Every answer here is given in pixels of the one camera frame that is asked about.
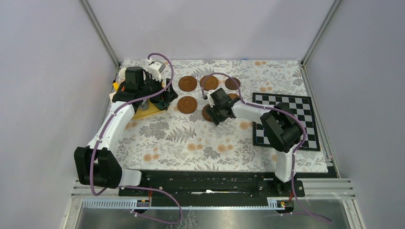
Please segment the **brown wooden coaster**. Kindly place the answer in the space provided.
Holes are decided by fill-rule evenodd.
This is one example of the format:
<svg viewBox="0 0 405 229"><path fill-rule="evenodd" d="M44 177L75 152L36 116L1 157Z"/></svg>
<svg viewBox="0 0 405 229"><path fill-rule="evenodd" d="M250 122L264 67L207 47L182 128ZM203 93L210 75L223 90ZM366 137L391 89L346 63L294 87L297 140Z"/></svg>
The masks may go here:
<svg viewBox="0 0 405 229"><path fill-rule="evenodd" d="M197 87L197 80L193 76L184 76L179 82L178 86L182 91L191 92Z"/></svg>
<svg viewBox="0 0 405 229"><path fill-rule="evenodd" d="M207 104L207 105L205 105L205 106L203 107L203 109L202 109L202 116L203 116L203 118L204 118L206 121L208 121L208 122L213 122L213 120L211 119L211 117L210 117L209 114L207 113L207 108L209 108L209 107L210 107L209 104Z"/></svg>
<svg viewBox="0 0 405 229"><path fill-rule="evenodd" d="M200 87L205 91L214 90L218 85L219 80L213 75L206 75L200 79Z"/></svg>
<svg viewBox="0 0 405 229"><path fill-rule="evenodd" d="M240 98L239 95L237 94L228 94L228 96L230 97L231 100Z"/></svg>
<svg viewBox="0 0 405 229"><path fill-rule="evenodd" d="M191 96L184 96L179 99L177 109L183 114L191 114L198 107L197 100Z"/></svg>

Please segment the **dark brown coaster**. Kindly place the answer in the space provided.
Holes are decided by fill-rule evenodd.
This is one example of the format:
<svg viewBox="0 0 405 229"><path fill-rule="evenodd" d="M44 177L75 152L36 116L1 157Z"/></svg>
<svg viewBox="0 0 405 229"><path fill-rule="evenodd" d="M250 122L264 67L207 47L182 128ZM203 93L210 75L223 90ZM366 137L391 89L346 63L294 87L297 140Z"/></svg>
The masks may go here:
<svg viewBox="0 0 405 229"><path fill-rule="evenodd" d="M237 78L232 77L232 78L226 79L224 84L225 84L226 88L229 90L237 90L240 87L241 83Z"/></svg>

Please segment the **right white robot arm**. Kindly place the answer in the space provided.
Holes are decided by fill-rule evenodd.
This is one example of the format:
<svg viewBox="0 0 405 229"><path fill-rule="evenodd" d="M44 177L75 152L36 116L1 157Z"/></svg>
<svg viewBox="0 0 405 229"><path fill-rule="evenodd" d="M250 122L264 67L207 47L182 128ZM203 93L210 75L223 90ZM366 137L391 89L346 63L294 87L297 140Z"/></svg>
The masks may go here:
<svg viewBox="0 0 405 229"><path fill-rule="evenodd" d="M307 139L304 125L293 115L289 105L283 102L262 105L238 97L232 99L222 88L203 93L202 97L209 102L206 113L215 125L228 118L240 118L263 126L265 137L277 151L275 193L287 196L293 190L296 151Z"/></svg>

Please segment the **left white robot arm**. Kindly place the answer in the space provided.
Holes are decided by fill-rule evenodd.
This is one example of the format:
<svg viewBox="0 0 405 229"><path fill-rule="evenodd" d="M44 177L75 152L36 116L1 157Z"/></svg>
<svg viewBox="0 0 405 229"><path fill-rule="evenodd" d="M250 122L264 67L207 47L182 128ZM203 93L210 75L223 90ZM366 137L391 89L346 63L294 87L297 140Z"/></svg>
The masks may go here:
<svg viewBox="0 0 405 229"><path fill-rule="evenodd" d="M108 117L87 146L78 147L74 152L78 179L82 185L103 188L130 186L136 196L146 194L148 184L141 179L142 173L123 168L114 153L126 125L138 110L146 111L153 107L164 111L178 97L171 80L161 77L164 68L163 63L155 61L147 69L134 66L119 71L123 81L112 96Z"/></svg>

